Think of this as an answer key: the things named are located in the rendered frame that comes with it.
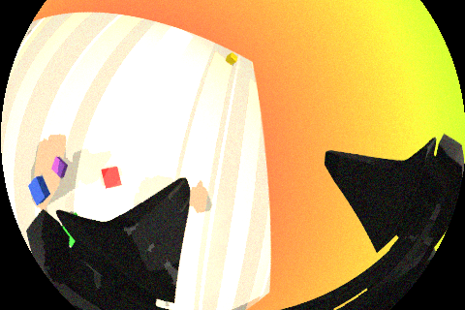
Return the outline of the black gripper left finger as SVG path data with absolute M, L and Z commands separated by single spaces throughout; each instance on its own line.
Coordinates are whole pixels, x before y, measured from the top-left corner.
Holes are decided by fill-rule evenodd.
M 55 213 L 73 240 L 104 256 L 156 299 L 174 303 L 190 199 L 183 177 L 109 221 L 63 209 Z

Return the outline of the blue block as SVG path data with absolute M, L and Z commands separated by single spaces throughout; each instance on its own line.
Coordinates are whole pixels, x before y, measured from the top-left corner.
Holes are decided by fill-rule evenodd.
M 42 204 L 43 201 L 49 197 L 50 192 L 47 189 L 46 180 L 42 175 L 40 177 L 35 177 L 32 179 L 30 185 L 28 185 L 28 190 L 31 191 L 32 198 L 35 199 L 35 204 Z

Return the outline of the purple block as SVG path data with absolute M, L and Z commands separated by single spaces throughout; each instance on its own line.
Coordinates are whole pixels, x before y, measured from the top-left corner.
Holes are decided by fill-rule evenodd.
M 65 177 L 67 163 L 63 162 L 63 160 L 61 158 L 58 158 L 58 156 L 55 156 L 53 162 L 54 164 L 53 167 L 51 167 L 51 169 L 55 171 L 55 174 L 57 174 L 58 177 Z

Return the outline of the red block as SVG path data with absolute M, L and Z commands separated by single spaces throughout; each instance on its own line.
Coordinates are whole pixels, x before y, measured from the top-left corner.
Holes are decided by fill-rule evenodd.
M 117 167 L 109 167 L 101 171 L 102 175 L 104 176 L 106 189 L 109 189 L 109 187 L 113 186 L 121 186 L 119 171 L 117 171 Z

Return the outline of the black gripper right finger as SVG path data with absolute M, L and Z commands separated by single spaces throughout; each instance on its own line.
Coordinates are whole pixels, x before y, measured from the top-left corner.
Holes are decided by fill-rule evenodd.
M 376 253 L 395 237 L 422 178 L 423 168 L 434 155 L 437 139 L 431 139 L 407 160 L 394 160 L 325 152 L 325 167 L 352 206 Z

